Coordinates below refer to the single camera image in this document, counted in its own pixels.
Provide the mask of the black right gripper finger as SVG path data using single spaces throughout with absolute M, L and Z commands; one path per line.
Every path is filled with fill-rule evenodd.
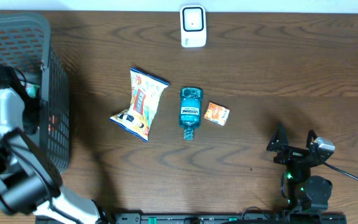
M 270 152 L 281 152 L 284 151 L 288 145 L 289 142 L 284 125 L 282 123 L 279 123 L 275 133 L 273 134 L 270 142 L 267 145 L 266 150 Z
M 309 130 L 307 140 L 306 140 L 306 149 L 310 149 L 314 143 L 314 140 L 317 138 L 318 138 L 318 136 L 315 133 L 315 131 L 313 129 Z

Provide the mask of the small orange packet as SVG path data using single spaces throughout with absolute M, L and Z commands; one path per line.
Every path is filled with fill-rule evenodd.
M 204 119 L 214 122 L 218 125 L 224 126 L 229 117 L 230 109 L 217 105 L 215 103 L 209 102 L 207 110 L 204 114 Z

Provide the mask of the blue mouthwash bottle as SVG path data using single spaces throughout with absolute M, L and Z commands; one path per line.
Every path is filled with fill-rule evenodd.
M 195 129 L 201 124 L 201 103 L 203 90 L 196 87 L 184 87 L 180 92 L 179 125 L 183 128 L 184 140 L 194 138 Z

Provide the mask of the yellow snack chip bag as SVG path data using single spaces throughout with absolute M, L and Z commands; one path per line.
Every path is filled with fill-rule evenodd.
M 136 68 L 131 68 L 130 73 L 130 106 L 109 119 L 122 129 L 147 142 L 152 122 L 158 111 L 160 97 L 170 84 Z

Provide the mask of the light blue snack packet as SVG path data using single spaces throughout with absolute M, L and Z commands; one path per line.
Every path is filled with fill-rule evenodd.
M 31 98 L 37 98 L 39 96 L 40 86 L 36 84 L 26 83 L 25 90 Z

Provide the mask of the red brown candy bar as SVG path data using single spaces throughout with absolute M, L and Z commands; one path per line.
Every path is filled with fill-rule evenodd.
M 49 124 L 48 124 L 49 133 L 54 133 L 55 131 L 59 130 L 59 125 L 60 125 L 59 116 L 55 116 L 54 114 L 50 115 L 48 120 L 49 120 Z

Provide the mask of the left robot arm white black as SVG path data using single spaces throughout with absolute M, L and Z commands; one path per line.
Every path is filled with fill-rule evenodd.
M 110 223 L 93 200 L 63 186 L 62 177 L 30 138 L 40 103 L 26 91 L 24 74 L 0 65 L 0 209 L 34 214 L 39 223 Z

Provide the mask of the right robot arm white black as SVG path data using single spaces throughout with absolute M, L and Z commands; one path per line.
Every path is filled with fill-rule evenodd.
M 282 188 L 282 195 L 289 199 L 294 213 L 319 213 L 328 209 L 333 185 L 321 176 L 312 175 L 311 169 L 334 154 L 331 140 L 317 136 L 311 129 L 304 149 L 291 146 L 283 124 L 279 124 L 266 150 L 277 154 L 274 163 L 286 166 L 282 183 L 287 186 Z

